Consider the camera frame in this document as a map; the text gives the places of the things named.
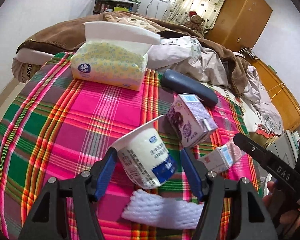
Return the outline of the right hand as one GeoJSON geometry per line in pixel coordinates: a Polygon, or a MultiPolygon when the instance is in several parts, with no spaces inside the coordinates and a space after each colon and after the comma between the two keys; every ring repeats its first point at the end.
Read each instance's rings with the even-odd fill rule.
{"type": "MultiPolygon", "coordinates": [[[[267,189],[270,194],[264,196],[263,202],[267,209],[271,204],[271,199],[273,197],[273,192],[276,188],[276,183],[274,181],[267,182],[267,189]]],[[[300,226],[300,209],[292,209],[284,213],[280,217],[280,225],[283,227],[283,231],[279,236],[279,239],[285,239],[290,237],[300,226]]]]}

